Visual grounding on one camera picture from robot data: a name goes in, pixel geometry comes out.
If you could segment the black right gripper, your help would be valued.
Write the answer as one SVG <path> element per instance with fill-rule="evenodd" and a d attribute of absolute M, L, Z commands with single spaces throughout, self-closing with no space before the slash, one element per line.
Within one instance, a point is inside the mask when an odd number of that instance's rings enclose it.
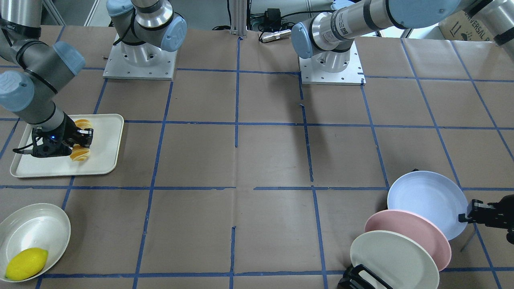
<path fill-rule="evenodd" d="M 70 117 L 65 116 L 57 128 L 43 131 L 32 129 L 33 149 L 31 155 L 36 158 L 69 156 L 75 144 L 90 148 L 94 137 L 93 128 L 78 128 Z"/>

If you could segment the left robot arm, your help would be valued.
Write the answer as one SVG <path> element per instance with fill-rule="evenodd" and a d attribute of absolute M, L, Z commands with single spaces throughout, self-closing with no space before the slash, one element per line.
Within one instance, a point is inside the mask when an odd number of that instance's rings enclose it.
<path fill-rule="evenodd" d="M 454 77 L 422 77 L 416 70 L 415 55 L 410 53 L 408 44 L 400 41 L 401 51 L 408 63 L 412 76 L 406 76 L 409 82 L 414 82 L 425 103 L 426 110 L 430 117 L 430 126 L 414 126 L 415 129 L 428 129 L 437 134 L 439 142 L 455 179 L 455 185 L 459 191 L 501 191 L 513 192 L 513 188 L 487 188 L 487 187 L 463 187 L 463 181 L 459 179 L 456 163 L 452 160 L 450 143 L 445 141 L 444 132 L 449 130 L 457 133 L 461 130 L 486 131 L 495 133 L 495 139 L 502 142 L 509 158 L 513 157 L 513 150 L 506 143 L 503 131 L 513 130 L 512 127 L 500 127 L 490 114 L 487 105 L 483 103 L 483 97 L 478 90 L 477 82 L 484 83 L 513 83 L 513 40 L 505 42 L 507 37 L 513 36 L 513 2 L 512 0 L 362 0 L 351 6 L 336 11 L 322 12 L 315 18 L 296 24 L 293 28 L 292 43 L 300 60 L 308 63 L 316 62 L 317 68 L 325 72 L 325 75 L 307 75 L 301 71 L 302 82 L 329 83 L 331 76 L 335 77 L 336 72 L 329 72 L 327 64 L 319 63 L 325 60 L 327 55 L 350 52 L 350 45 L 358 36 L 367 33 L 380 31 L 384 28 L 424 28 L 430 24 L 447 18 L 456 11 L 474 13 L 499 36 L 493 40 L 493 57 L 496 61 L 479 53 L 479 63 L 467 66 L 464 55 L 456 47 L 455 41 L 447 41 L 451 56 L 457 59 L 458 69 L 464 73 L 459 78 Z M 472 86 L 477 98 L 482 102 L 483 110 L 490 120 L 490 126 L 443 126 L 437 121 L 434 108 L 427 99 L 428 90 L 423 82 L 435 83 L 467 83 Z"/>

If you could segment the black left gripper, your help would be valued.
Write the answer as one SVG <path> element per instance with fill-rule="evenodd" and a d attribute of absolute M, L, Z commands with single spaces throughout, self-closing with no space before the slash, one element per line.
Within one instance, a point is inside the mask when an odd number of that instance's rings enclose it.
<path fill-rule="evenodd" d="M 506 195 L 498 202 L 487 204 L 472 199 L 467 211 L 459 214 L 459 222 L 485 224 L 487 227 L 507 229 L 506 239 L 509 243 L 514 244 L 514 195 Z"/>

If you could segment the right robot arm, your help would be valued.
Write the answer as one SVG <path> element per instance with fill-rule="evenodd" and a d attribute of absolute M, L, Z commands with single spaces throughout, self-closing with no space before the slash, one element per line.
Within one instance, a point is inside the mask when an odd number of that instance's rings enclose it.
<path fill-rule="evenodd" d="M 40 41 L 42 7 L 40 0 L 1 2 L 1 58 L 22 68 L 1 73 L 1 106 L 32 128 L 31 143 L 13 152 L 84 161 L 94 137 L 92 124 L 72 120 L 53 97 L 85 67 L 85 59 L 67 42 Z M 172 53 L 185 40 L 187 22 L 169 0 L 109 0 L 106 9 L 117 30 L 115 45 Z"/>

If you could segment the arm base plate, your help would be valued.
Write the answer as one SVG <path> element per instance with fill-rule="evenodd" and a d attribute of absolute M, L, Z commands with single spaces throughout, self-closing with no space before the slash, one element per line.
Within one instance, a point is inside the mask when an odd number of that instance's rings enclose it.
<path fill-rule="evenodd" d="M 162 51 L 149 43 L 112 46 L 103 77 L 118 80 L 173 80 L 177 52 Z"/>
<path fill-rule="evenodd" d="M 365 85 L 356 43 L 349 51 L 327 51 L 309 59 L 298 59 L 303 84 L 311 85 Z"/>

